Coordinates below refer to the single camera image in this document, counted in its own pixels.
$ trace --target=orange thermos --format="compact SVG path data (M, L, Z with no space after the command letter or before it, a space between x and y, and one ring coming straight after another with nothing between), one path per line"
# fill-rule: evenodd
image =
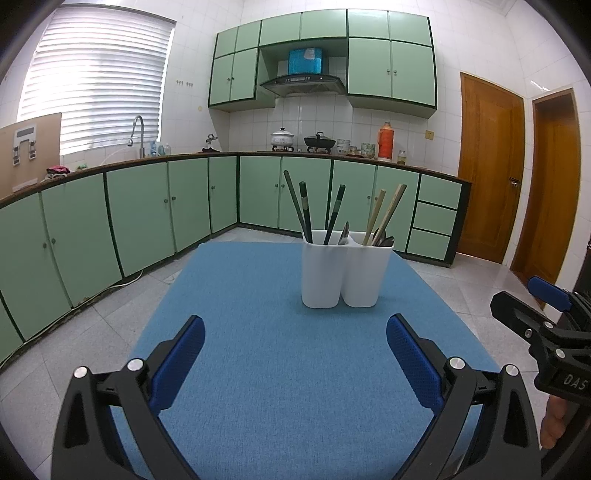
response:
M390 122L384 123L384 126L378 132L378 160L392 161L392 151L394 149L394 129Z

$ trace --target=white tiled wall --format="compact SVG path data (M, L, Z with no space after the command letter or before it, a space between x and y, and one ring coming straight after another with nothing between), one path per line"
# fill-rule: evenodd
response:
M591 87L558 34L525 0L517 0L506 19L523 67L527 100L525 169L521 198L504 263L510 265L514 257L527 209L534 154L532 100L573 88L582 143L581 184L573 233L557 280L558 286L571 289L579 275L591 232ZM552 311L551 307L547 307L547 312L557 317L556 311Z
M462 131L460 71L525 95L519 54L505 17L468 0L245 0L241 23L321 8L375 8L425 15L431 19L437 62L438 111L426 121L399 113L353 109L344 96L278 99L275 108L230 115L231 150L268 150L270 133L284 126L297 137L322 130L361 147L376 143L379 128L395 129L394 155L407 151L407 164L457 174ZM435 139L425 139L425 130Z
M219 137L214 148L228 149L230 116L207 108L209 76L213 48L218 31L239 24L242 0L66 0L65 3L93 3L122 7L176 20L173 44L164 84L161 140L170 143L173 153L200 151L209 133ZM22 83L37 43L46 27L44 22L27 41L0 84L0 127L14 123ZM184 85L177 85L183 80ZM129 119L131 134L133 117ZM107 162L137 158L132 148L115 145L66 155L61 163L74 169L82 163L89 167Z

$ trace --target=white pot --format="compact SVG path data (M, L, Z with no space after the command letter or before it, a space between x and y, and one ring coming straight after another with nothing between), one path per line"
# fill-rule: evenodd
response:
M294 144L294 134L289 133L285 128L271 134L271 145L274 147L291 147Z

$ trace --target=upper cabinet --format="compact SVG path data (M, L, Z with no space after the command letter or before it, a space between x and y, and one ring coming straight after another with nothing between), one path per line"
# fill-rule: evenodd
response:
M346 37L347 10L312 10L301 15L300 38Z
M226 112L274 107L275 98L286 93L273 87L276 95L262 85L285 75L279 65L298 48L320 48L327 61L347 57L342 80L354 107L423 118L437 110L429 18L368 9L298 12L220 32L209 106Z

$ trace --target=white utensil holder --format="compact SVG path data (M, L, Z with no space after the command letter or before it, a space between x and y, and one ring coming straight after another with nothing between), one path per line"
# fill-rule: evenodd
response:
M329 309L339 302L349 252L346 245L337 245L341 233L333 231L328 245L323 245L326 230L312 230L312 243L304 237L301 299L311 309Z
M340 292L350 307L376 304L392 255L392 248L363 246L363 237L364 232L349 233L347 269Z

